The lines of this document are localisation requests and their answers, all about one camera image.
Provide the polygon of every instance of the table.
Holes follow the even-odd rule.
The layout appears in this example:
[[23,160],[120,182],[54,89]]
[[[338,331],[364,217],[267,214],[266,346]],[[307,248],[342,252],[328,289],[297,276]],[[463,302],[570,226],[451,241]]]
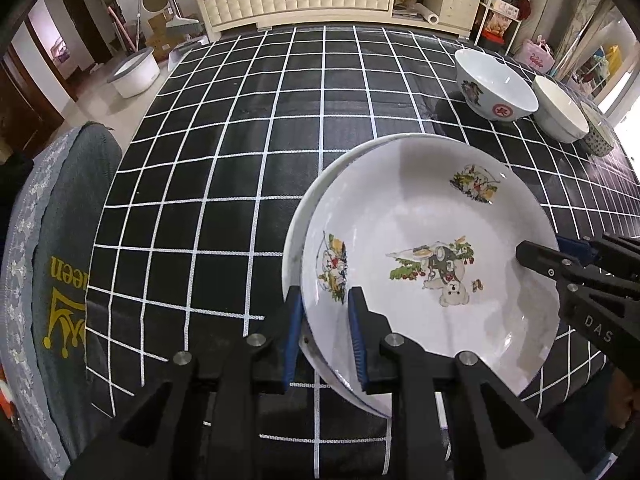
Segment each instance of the table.
[[[191,52],[140,124],[100,221],[87,292],[94,406],[120,412],[178,350],[218,369],[230,341],[281,300],[284,238],[308,186],[376,136],[436,133],[486,151],[529,186],[561,235],[640,235],[639,183],[622,149],[592,158],[528,118],[479,117],[455,83],[461,47],[410,29],[315,25]],[[529,82],[536,75],[505,62]],[[561,323],[521,398],[544,414],[604,362]],[[258,423],[267,478],[388,467],[390,424],[344,401],[302,356],[287,395],[261,397]]]

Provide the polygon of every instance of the paper roll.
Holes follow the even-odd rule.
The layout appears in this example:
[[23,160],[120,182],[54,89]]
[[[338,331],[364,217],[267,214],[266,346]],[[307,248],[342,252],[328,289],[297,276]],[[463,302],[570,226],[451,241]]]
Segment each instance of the paper roll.
[[427,22],[431,23],[431,25],[437,25],[440,23],[439,16],[423,4],[414,4],[414,9],[419,12]]

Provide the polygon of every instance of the bowl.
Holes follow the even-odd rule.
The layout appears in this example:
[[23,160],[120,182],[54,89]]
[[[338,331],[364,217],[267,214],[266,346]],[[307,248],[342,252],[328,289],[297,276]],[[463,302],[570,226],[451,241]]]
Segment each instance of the bowl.
[[466,104],[489,121],[515,121],[538,110],[538,99],[514,70],[494,56],[456,51],[456,81]]
[[585,102],[580,103],[580,106],[589,123],[589,133],[580,142],[587,152],[595,156],[607,155],[616,145],[611,126],[596,108]]
[[532,88],[540,102],[540,109],[533,117],[549,137],[569,143],[589,133],[589,123],[584,114],[557,83],[537,75]]

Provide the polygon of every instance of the cartoon print on plate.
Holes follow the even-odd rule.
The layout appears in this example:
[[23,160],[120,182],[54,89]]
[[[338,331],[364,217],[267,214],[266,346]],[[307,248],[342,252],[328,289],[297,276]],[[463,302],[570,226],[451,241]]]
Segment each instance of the cartoon print on plate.
[[[458,238],[451,244],[436,242],[387,254],[400,264],[389,273],[389,278],[415,281],[418,276],[425,277],[422,288],[441,290],[441,306],[467,304],[469,293],[462,280],[466,265],[474,262],[474,250],[465,238]],[[472,288],[476,292],[484,287],[480,280],[474,280]]]
[[485,168],[475,164],[465,166],[465,169],[461,173],[455,173],[449,182],[471,199],[485,204],[491,203],[492,196],[498,191],[496,184],[500,184],[500,181],[495,180]]
[[322,290],[328,290],[334,301],[344,303],[347,282],[347,248],[342,240],[326,233],[316,256],[318,281]]
[[475,105],[479,106],[478,99],[482,95],[482,90],[475,81],[463,81],[462,91],[466,97]]

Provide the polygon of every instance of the person's hand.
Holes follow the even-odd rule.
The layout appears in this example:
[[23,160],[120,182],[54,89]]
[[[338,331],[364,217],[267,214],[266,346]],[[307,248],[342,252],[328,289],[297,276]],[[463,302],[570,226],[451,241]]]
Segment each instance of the person's hand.
[[612,426],[624,428],[633,410],[640,410],[640,388],[634,389],[626,375],[616,368],[609,383],[607,419]]

